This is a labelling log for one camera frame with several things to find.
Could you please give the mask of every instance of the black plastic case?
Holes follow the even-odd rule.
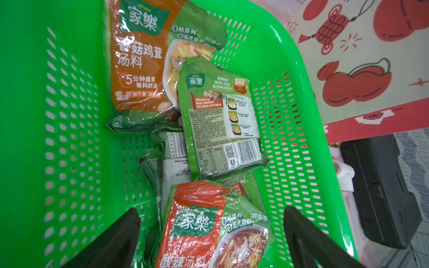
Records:
[[[416,197],[405,185],[395,136],[343,142],[341,151],[356,173],[354,198],[365,235],[382,245],[405,249],[422,216]]]

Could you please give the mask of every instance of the red decorative poster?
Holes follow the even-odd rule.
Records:
[[[311,0],[288,21],[329,142],[429,127],[429,0]]]

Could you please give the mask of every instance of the knorr logo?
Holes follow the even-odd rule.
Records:
[[[170,14],[141,0],[122,0],[120,6],[121,33],[138,31],[156,36]]]
[[[179,236],[208,235],[215,226],[218,209],[199,206],[182,208],[174,219],[170,239]]]
[[[188,84],[188,88],[191,87],[202,87],[204,85],[205,75],[203,73],[195,74],[191,73],[188,75],[186,82]]]

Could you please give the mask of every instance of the soup mix packet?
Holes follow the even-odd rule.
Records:
[[[256,268],[273,240],[267,215],[211,181],[173,186],[155,267]]]
[[[162,145],[145,152],[140,158],[140,167],[152,185],[158,202],[158,224],[148,233],[144,247],[144,260],[155,266],[162,238],[166,201],[173,185],[190,182],[190,167],[183,132],[152,133],[154,141]],[[253,205],[265,212],[262,197],[253,172],[236,175],[217,182],[241,194]]]
[[[220,179],[266,166],[249,80],[204,57],[180,72],[179,99],[192,180]]]
[[[190,0],[106,0],[106,59],[115,133],[182,129],[178,77],[190,57],[225,46],[225,23]]]

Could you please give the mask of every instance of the barcode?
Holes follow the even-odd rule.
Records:
[[[247,165],[261,159],[261,154],[259,152],[259,146],[256,139],[235,142],[234,145],[238,151],[240,165]]]
[[[183,132],[167,132],[172,158],[187,155],[185,135]]]
[[[227,158],[232,158],[235,156],[232,144],[225,145],[225,152],[227,154]]]

